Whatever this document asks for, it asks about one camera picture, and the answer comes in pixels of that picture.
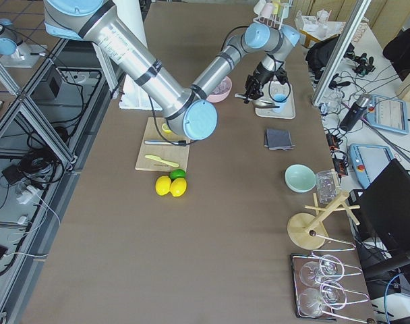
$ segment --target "lime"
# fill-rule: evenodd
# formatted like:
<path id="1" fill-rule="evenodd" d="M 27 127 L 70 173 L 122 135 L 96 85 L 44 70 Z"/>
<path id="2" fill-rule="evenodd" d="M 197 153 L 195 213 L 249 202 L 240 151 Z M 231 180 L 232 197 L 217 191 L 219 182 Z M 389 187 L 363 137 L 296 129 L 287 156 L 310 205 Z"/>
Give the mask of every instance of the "lime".
<path id="1" fill-rule="evenodd" d="M 176 169 L 172 170 L 171 173 L 169 174 L 169 177 L 172 180 L 178 179 L 178 178 L 185 178 L 185 171 L 182 169 Z"/>
<path id="2" fill-rule="evenodd" d="M 162 131 L 163 131 L 164 133 L 167 133 L 167 134 L 169 134 L 169 133 L 172 132 L 171 129 L 169 128 L 169 126 L 168 126 L 166 123 L 164 123 L 164 124 L 162 125 Z"/>
<path id="3" fill-rule="evenodd" d="M 156 192 L 159 196 L 164 196 L 171 189 L 171 179 L 167 175 L 162 175 L 156 181 Z"/>
<path id="4" fill-rule="evenodd" d="M 172 181 L 171 194 L 174 197 L 182 196 L 187 190 L 187 181 L 184 178 L 178 178 Z"/>

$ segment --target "person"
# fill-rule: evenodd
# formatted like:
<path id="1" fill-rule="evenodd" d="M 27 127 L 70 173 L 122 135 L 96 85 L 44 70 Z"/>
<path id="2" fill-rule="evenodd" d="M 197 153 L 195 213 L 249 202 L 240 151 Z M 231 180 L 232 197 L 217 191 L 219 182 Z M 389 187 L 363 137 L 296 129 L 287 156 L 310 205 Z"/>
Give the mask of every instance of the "person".
<path id="1" fill-rule="evenodd" d="M 400 78 L 404 80 L 410 73 L 410 28 L 390 41 L 383 50 Z"/>

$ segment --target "computer screen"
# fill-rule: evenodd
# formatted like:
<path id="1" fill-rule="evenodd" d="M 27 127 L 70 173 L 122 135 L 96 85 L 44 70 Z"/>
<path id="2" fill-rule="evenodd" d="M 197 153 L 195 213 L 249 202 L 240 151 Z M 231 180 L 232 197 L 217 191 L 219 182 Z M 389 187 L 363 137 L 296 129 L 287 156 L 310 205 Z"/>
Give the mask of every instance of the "computer screen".
<path id="1" fill-rule="evenodd" d="M 391 256 L 410 250 L 410 175 L 396 159 L 365 189 L 359 205 Z M 410 265 L 401 270 L 410 283 Z"/>

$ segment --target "folded cloth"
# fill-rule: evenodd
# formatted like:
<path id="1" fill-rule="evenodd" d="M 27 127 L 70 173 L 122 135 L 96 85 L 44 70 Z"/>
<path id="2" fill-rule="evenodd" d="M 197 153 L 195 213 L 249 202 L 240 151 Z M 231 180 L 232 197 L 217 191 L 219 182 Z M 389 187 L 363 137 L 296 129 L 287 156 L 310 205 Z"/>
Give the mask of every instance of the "folded cloth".
<path id="1" fill-rule="evenodd" d="M 264 146 L 270 150 L 291 150 L 292 144 L 291 134 L 288 130 L 275 130 L 267 128 L 264 137 Z"/>

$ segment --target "cutting board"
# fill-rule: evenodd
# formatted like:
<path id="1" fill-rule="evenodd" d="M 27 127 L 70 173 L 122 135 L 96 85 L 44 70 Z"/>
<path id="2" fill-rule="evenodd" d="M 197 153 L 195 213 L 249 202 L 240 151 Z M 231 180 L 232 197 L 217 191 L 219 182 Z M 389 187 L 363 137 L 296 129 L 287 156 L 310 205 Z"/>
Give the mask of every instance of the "cutting board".
<path id="1" fill-rule="evenodd" d="M 176 135 L 174 133 L 164 133 L 162 131 L 162 125 L 165 123 L 165 119 L 160 117 L 156 118 L 157 126 L 159 127 L 162 135 L 170 141 L 185 140 L 187 143 L 190 142 L 189 138 L 185 136 Z M 187 162 L 189 159 L 189 145 L 187 146 L 175 146 L 175 145 L 145 145 L 145 140 L 162 140 L 160 135 L 156 130 L 154 125 L 154 120 L 152 117 L 148 118 L 146 123 L 144 137 L 140 146 L 138 159 L 136 160 L 136 170 L 140 171 L 162 171 L 170 172 L 174 169 L 183 169 L 187 171 Z M 153 161 L 150 159 L 145 159 L 145 155 L 152 154 L 161 157 L 164 160 L 176 162 L 179 164 L 178 168 L 165 165 L 158 161 Z"/>

